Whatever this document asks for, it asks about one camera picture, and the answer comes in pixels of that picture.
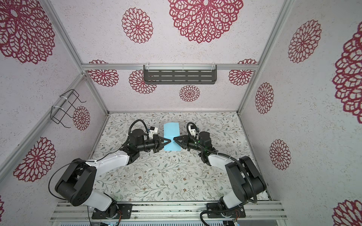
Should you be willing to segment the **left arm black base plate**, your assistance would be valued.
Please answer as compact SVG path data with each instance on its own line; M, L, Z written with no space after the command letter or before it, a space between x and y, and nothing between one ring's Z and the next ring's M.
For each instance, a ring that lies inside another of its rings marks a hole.
M105 211L95 209L91 219L130 219L132 204L113 203Z

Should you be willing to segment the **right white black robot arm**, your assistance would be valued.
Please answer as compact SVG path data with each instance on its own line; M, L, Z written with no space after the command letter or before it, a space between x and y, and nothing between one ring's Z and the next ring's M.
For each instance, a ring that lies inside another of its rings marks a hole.
M257 195L266 190L266 182L251 158L243 156L236 159L217 151L212 145L210 133L203 131L197 137L184 135L173 140L183 149L199 151L203 163L226 172L232 191L220 198L220 209L257 203Z

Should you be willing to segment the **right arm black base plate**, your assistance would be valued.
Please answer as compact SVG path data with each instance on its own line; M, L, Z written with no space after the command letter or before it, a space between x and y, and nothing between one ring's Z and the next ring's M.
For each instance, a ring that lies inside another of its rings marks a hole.
M221 204L209 202L206 204L206 211L208 218L245 218L246 212L244 206L238 205L233 208L227 209L222 207Z

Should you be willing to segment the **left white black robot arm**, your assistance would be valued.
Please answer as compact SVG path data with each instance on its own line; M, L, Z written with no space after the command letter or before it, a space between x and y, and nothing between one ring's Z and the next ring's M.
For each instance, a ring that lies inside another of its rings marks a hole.
M159 152L171 143L170 139L159 136L154 127L151 134L135 129L128 135L128 141L117 151L98 160L73 160L55 185L55 191L73 206L86 205L113 217L119 207L117 201L109 195L94 189L94 182L116 168L135 162L141 152Z

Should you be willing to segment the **light blue square paper sheet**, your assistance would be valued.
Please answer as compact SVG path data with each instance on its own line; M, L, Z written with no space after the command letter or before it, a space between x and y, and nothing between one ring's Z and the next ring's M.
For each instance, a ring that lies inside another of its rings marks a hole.
M175 137L180 136L180 125L178 122L169 122L164 124L164 138L171 140L165 145L165 151L181 151L181 147L173 140Z

